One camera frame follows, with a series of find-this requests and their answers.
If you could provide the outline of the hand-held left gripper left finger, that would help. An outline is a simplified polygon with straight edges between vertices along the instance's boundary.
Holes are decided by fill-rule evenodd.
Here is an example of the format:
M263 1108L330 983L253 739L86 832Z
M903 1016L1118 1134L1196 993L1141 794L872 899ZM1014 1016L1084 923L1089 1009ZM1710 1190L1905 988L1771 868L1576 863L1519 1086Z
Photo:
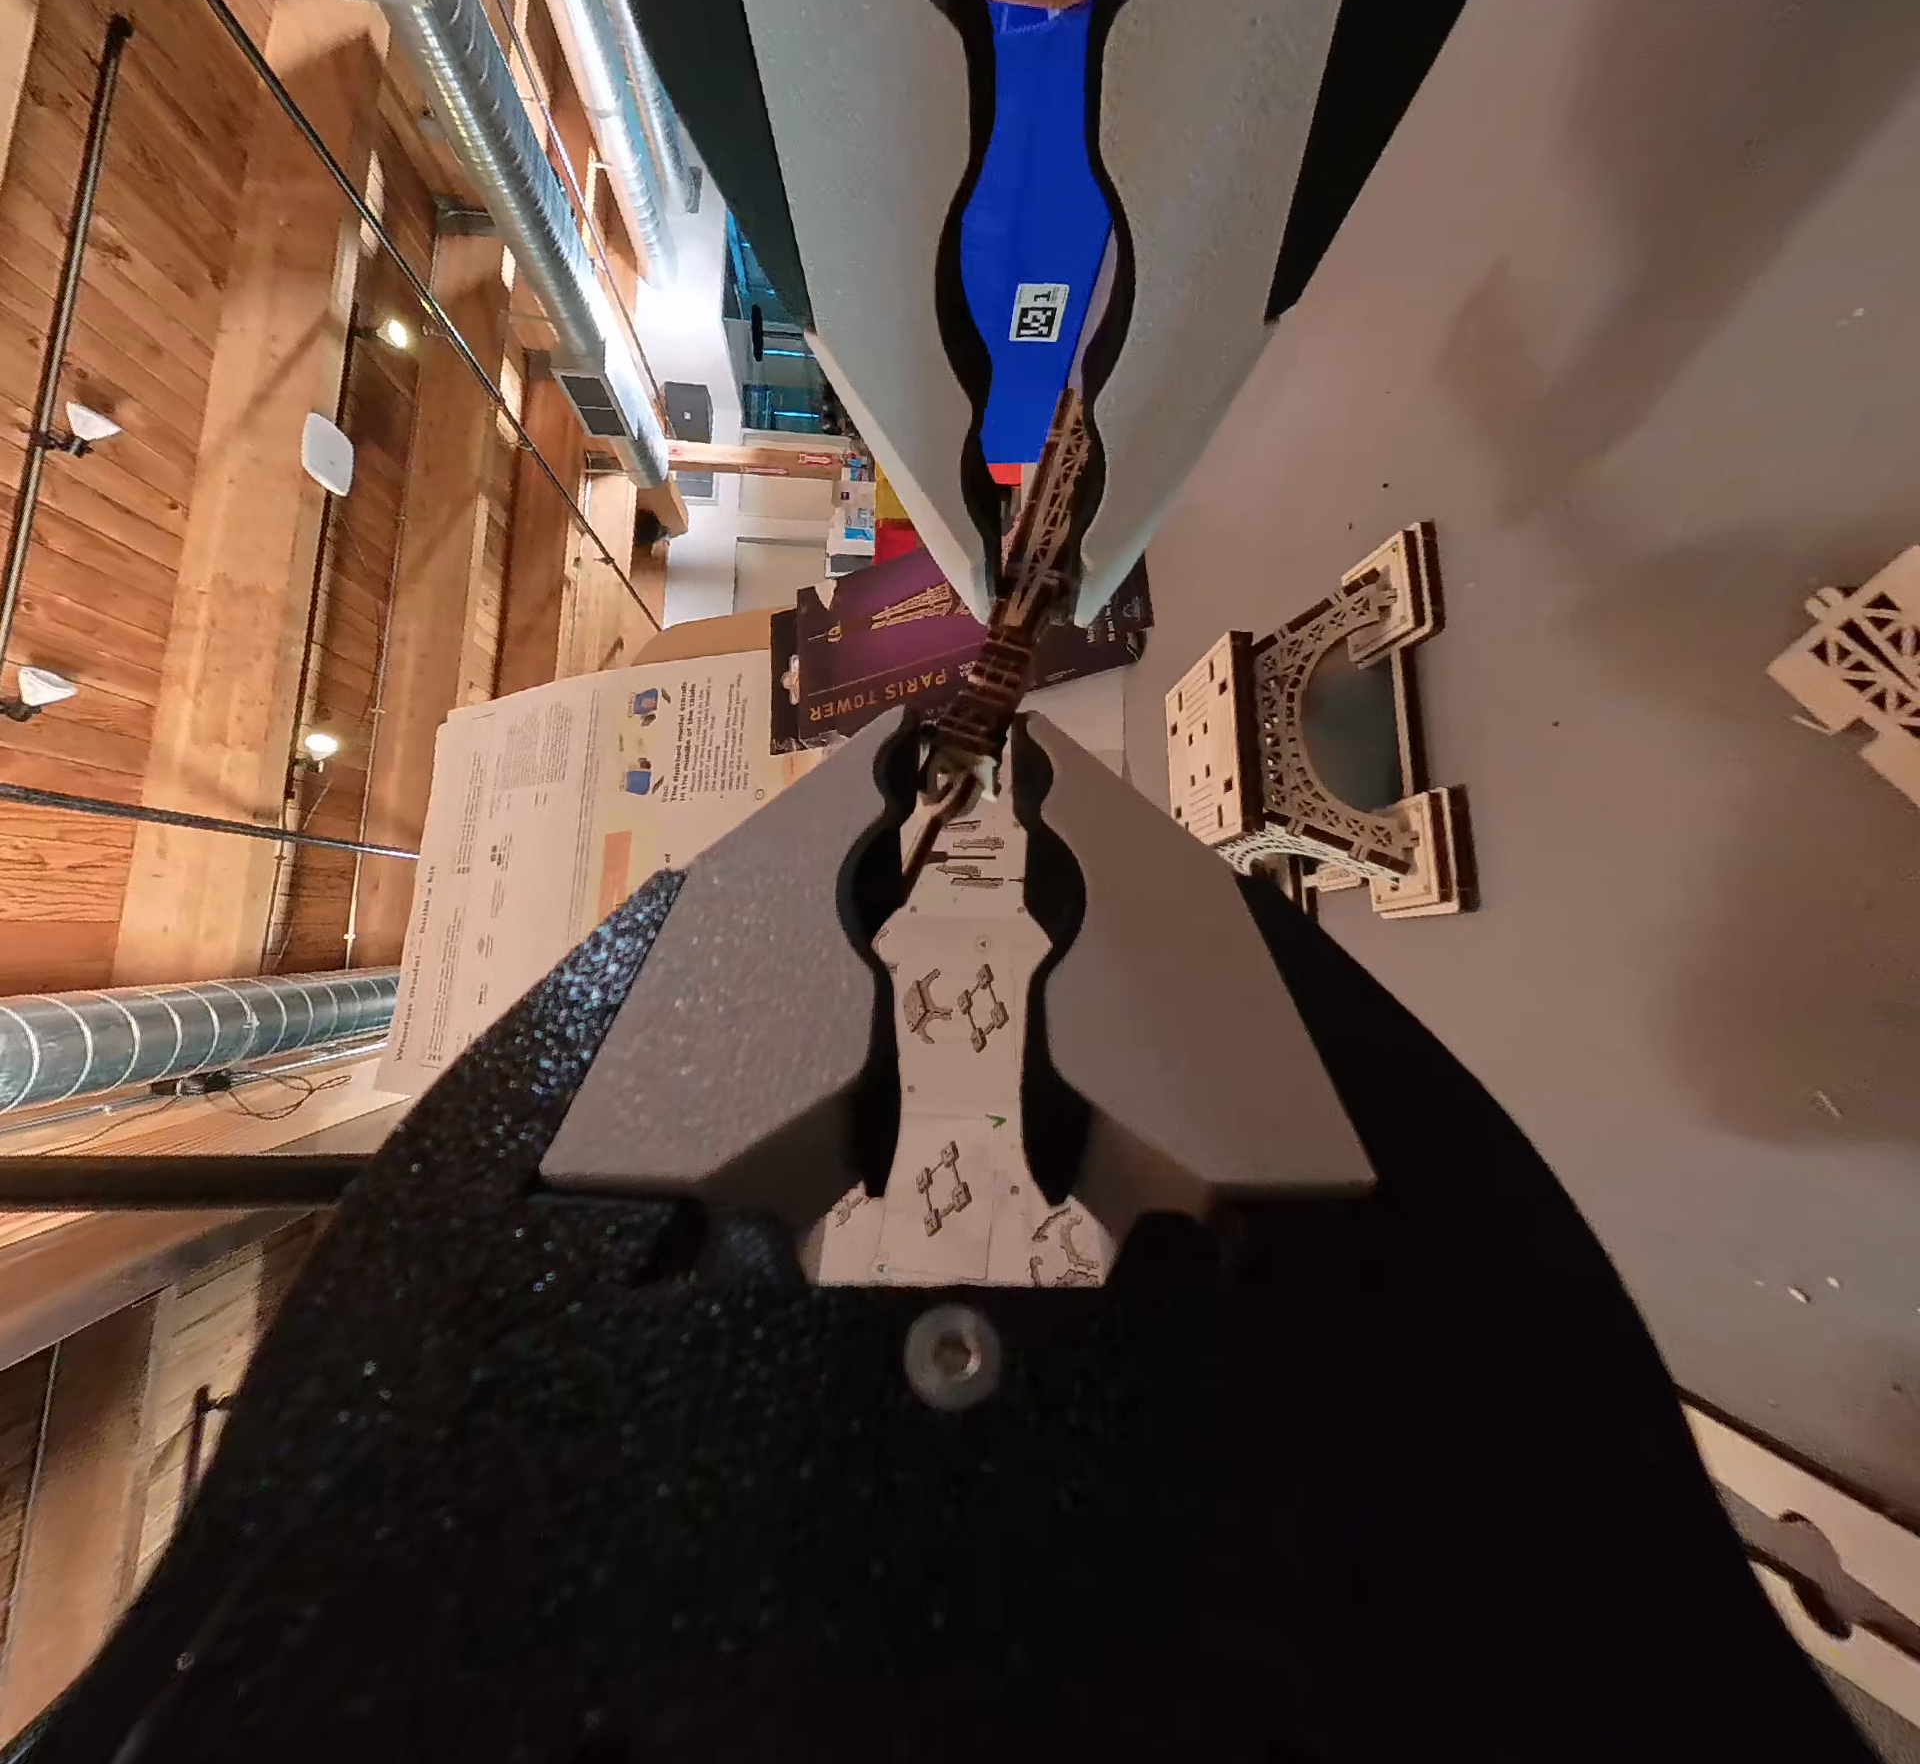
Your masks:
M873 941L905 901L921 716L883 712L685 870L544 1151L561 1191L885 1193L895 991Z

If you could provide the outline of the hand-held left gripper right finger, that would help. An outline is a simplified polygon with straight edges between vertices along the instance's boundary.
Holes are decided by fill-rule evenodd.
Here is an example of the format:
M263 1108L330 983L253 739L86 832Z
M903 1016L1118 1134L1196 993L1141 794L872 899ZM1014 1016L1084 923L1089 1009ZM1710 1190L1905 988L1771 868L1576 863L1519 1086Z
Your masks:
M1048 1203L1145 1215L1360 1198L1375 1170L1235 872L1051 720L1022 714L1019 1138Z

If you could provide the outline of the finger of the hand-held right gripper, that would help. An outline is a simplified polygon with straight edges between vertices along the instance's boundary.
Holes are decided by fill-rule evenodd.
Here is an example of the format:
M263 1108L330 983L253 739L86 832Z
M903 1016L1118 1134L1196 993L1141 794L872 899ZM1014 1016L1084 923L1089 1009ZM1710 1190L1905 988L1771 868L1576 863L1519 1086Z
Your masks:
M811 316L808 344L973 618L993 602L962 488L971 401L937 311L969 161L968 61L934 0L741 0Z
M1075 618L1140 560L1260 359L1342 0L1121 0L1098 156L1129 244L1127 319L1089 417L1101 490Z

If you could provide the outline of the wooden tower spire assembly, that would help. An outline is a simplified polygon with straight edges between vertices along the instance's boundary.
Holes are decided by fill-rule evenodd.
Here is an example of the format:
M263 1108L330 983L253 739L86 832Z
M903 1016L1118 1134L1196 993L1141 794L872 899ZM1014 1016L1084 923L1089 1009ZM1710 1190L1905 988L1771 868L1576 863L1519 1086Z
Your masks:
M997 781L999 760L1022 698L1033 684L1043 631L1072 612L1077 582L1073 511L1092 457L1086 407L1062 389L1042 460L1019 502L985 637L964 672L956 701L926 739L920 768L924 823L899 863L903 894L918 883L948 823Z

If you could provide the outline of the grey desk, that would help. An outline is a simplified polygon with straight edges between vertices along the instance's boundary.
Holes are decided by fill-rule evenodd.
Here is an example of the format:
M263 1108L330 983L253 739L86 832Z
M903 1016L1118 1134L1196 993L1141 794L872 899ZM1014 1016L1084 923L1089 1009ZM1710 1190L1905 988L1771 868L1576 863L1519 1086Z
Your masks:
M1915 541L1915 0L1466 0L1145 551L1129 775L1429 523L1476 909L1255 917L1378 1170L1154 1226L1224 1495L1116 1759L1871 1759L1692 1415L1915 1514L1915 808L1768 672ZM1221 1434L1208 1431L1221 1422Z

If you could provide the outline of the blue bin with tag sticker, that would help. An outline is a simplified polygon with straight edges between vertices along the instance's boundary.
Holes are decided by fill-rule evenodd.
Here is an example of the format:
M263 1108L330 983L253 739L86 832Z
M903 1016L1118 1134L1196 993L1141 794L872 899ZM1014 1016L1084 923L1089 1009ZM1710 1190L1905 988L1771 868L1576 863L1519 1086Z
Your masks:
M990 354L979 453L995 484L1015 488L1075 372L1112 212L1087 140L1094 0L993 0L988 18L993 120L962 213L959 270Z

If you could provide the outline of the white printed text page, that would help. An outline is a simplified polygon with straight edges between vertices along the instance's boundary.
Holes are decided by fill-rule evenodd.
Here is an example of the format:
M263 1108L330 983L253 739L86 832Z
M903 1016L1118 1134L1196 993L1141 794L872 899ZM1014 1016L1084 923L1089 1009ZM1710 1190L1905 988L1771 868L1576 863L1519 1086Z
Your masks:
M811 769L765 648L569 675L437 729L375 1083L417 1097L657 870Z

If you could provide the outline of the wooden tower base model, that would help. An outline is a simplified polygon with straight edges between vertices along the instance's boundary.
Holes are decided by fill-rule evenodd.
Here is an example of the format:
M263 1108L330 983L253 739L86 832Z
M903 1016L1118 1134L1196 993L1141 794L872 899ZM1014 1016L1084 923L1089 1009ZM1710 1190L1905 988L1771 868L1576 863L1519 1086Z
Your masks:
M1468 791L1432 778L1419 651L1443 629L1436 526L1396 529L1265 634L1226 631L1164 696L1170 816L1306 915L1476 911Z

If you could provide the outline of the brown cardboard sheet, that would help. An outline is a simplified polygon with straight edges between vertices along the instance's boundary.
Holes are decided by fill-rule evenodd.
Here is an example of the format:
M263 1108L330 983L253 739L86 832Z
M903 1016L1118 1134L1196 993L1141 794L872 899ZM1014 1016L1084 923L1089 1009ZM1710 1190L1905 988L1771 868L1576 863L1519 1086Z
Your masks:
M795 607L748 610L718 618L667 623L638 645L627 665L657 665L690 657L757 653L770 656L795 640Z

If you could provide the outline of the dark purple model kit box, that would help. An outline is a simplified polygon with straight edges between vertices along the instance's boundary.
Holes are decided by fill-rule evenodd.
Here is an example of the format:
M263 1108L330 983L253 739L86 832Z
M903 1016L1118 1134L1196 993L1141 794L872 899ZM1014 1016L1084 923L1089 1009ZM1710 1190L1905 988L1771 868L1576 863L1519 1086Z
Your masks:
M1089 623L1055 623L1033 656L1045 692L1140 661L1154 623L1136 562ZM806 585L770 623L771 750L830 747L899 703L936 716L988 637L924 548Z

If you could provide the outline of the wooden lattice tower section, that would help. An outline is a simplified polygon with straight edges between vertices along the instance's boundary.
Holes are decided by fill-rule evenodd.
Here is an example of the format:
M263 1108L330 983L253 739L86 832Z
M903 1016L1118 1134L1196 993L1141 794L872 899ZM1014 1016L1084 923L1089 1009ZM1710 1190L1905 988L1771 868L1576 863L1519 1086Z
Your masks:
M1825 738L1858 738L1861 761L1917 803L1917 545L1858 585L1805 599L1808 629L1766 673L1796 720Z

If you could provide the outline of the wooden part sheet long slots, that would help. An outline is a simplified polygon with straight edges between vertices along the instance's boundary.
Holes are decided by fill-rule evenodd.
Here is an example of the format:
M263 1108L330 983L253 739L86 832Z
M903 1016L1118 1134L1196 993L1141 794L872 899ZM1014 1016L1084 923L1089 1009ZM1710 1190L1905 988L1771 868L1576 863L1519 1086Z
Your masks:
M1779 1453L1682 1401L1695 1453L1748 1566L1813 1660L1905 1722L1917 1719L1917 1535Z

